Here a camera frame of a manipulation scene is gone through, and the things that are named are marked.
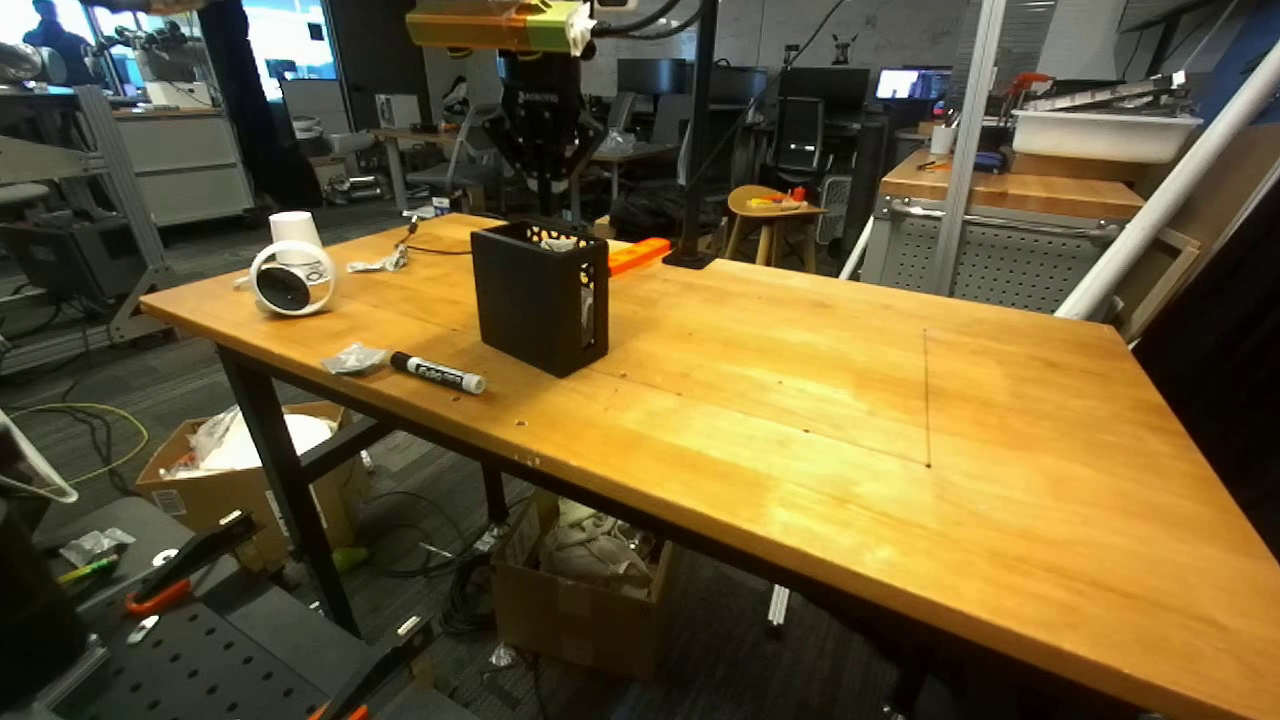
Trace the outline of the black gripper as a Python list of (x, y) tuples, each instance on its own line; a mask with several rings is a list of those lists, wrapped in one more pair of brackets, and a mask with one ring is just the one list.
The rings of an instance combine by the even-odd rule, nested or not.
[(530, 186), (562, 186), (596, 147), (574, 55), (498, 55), (498, 108), (482, 121), (498, 155)]

